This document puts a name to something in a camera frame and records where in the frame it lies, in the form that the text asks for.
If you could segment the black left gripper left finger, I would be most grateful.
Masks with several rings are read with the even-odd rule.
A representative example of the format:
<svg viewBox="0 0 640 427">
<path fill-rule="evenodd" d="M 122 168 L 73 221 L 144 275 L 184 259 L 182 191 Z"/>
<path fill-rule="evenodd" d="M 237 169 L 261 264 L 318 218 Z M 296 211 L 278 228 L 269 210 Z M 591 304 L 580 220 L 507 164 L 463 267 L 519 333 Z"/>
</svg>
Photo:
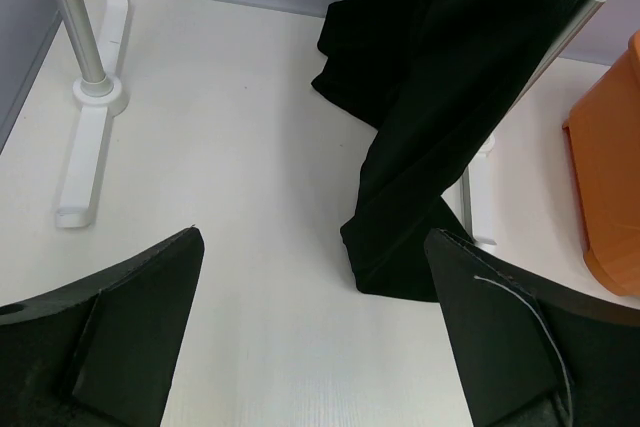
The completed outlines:
<svg viewBox="0 0 640 427">
<path fill-rule="evenodd" d="M 158 426 L 204 257 L 195 227 L 1 309 L 4 426 Z"/>
</svg>

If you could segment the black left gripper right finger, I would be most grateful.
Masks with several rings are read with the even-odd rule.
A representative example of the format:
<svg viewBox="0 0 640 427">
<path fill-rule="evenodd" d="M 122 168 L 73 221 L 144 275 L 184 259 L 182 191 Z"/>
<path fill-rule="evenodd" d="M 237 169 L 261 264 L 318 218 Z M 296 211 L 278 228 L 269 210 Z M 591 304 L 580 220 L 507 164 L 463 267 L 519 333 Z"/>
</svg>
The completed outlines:
<svg viewBox="0 0 640 427">
<path fill-rule="evenodd" d="M 431 231 L 425 253 L 474 425 L 638 425 L 638 310 L 447 231 Z"/>
</svg>

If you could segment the black shorts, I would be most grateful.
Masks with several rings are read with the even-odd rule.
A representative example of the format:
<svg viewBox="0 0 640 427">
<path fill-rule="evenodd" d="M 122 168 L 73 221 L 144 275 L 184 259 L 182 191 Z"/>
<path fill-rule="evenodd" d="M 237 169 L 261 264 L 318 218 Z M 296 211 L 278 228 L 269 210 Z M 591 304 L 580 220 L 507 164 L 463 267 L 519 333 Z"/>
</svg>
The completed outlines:
<svg viewBox="0 0 640 427">
<path fill-rule="evenodd" d="M 357 289 L 437 298 L 424 242 L 465 231 L 443 199 L 507 114 L 577 0 L 341 0 L 313 88 L 374 128 L 341 227 Z"/>
</svg>

